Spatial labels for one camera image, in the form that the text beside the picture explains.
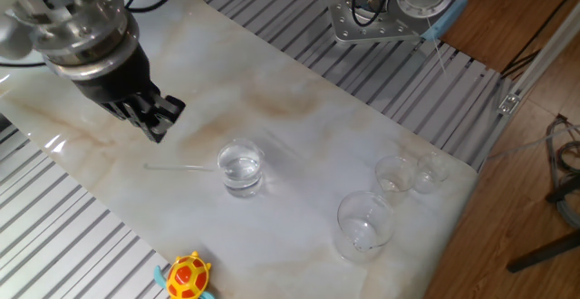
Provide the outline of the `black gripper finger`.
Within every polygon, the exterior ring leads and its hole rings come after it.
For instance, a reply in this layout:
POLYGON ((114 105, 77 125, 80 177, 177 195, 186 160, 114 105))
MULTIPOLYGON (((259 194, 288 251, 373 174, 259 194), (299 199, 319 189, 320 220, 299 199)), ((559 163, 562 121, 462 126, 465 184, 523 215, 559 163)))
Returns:
POLYGON ((173 126, 179 115, 186 108, 186 104, 173 96, 167 95, 163 98, 160 95, 154 97, 155 105, 153 117, 155 123, 150 127, 150 131, 155 142, 161 142, 167 131, 173 126))
POLYGON ((129 121, 134 127, 141 129, 149 140, 160 142, 160 135, 153 130, 160 122, 155 116, 154 96, 129 96, 121 101, 103 103, 101 106, 119 120, 129 121))

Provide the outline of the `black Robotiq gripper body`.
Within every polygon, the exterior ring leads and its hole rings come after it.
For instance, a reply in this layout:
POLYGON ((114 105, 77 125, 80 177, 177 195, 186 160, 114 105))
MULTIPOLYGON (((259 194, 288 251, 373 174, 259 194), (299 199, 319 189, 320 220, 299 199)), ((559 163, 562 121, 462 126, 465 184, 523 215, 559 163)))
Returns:
POLYGON ((150 61, 140 45, 112 72, 90 80, 72 82, 85 97, 98 104, 125 101, 133 95, 160 95, 160 89, 150 79, 150 61))

